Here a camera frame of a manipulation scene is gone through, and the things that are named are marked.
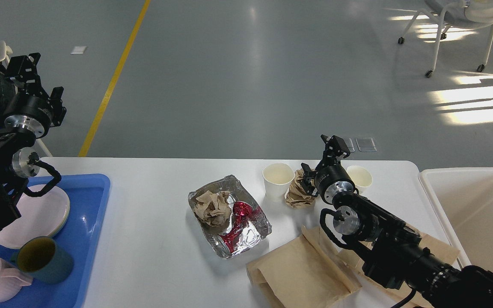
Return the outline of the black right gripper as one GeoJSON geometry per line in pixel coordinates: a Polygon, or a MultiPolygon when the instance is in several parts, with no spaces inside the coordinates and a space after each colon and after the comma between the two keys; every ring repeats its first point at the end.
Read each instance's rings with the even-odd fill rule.
{"type": "Polygon", "coordinates": [[[345,195],[353,195],[356,187],[354,182],[341,165],[341,160],[351,154],[343,138],[321,135],[325,144],[320,168],[312,170],[306,163],[301,163],[303,170],[300,185],[306,195],[317,197],[318,193],[326,204],[333,205],[336,199],[345,195]]]}

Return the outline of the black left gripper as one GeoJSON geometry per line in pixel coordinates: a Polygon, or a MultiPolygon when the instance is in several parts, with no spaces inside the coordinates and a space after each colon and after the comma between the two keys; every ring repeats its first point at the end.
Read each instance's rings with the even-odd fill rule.
{"type": "Polygon", "coordinates": [[[39,53],[14,56],[5,72],[5,79],[14,84],[16,95],[4,111],[3,127],[31,131],[36,139],[47,135],[51,127],[60,127],[67,113],[62,102],[62,86],[53,88],[49,101],[42,98],[42,84],[37,72],[40,58],[39,53]]]}

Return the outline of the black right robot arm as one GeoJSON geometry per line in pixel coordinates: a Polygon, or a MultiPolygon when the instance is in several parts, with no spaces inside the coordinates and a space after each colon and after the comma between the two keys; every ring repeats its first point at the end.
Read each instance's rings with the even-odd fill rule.
{"type": "Polygon", "coordinates": [[[321,135],[322,158],[304,171],[300,185],[307,195],[321,197],[332,209],[321,210],[321,229],[337,247],[352,250],[366,277],[387,289],[411,292],[395,306],[404,306],[419,293],[435,308],[493,308],[493,272],[470,265],[459,270],[419,244],[419,232],[359,193],[341,165],[350,156],[344,139],[321,135]]]}

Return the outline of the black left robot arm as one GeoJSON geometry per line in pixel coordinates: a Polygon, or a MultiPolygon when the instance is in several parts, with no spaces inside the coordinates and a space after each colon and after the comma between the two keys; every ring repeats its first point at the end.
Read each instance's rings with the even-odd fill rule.
{"type": "Polygon", "coordinates": [[[0,231],[20,218],[17,204],[23,194],[41,197],[62,179],[33,150],[35,141],[60,126],[66,115],[63,87],[48,94],[41,84],[40,58],[39,53],[14,56],[4,75],[18,91],[0,115],[0,231]]]}

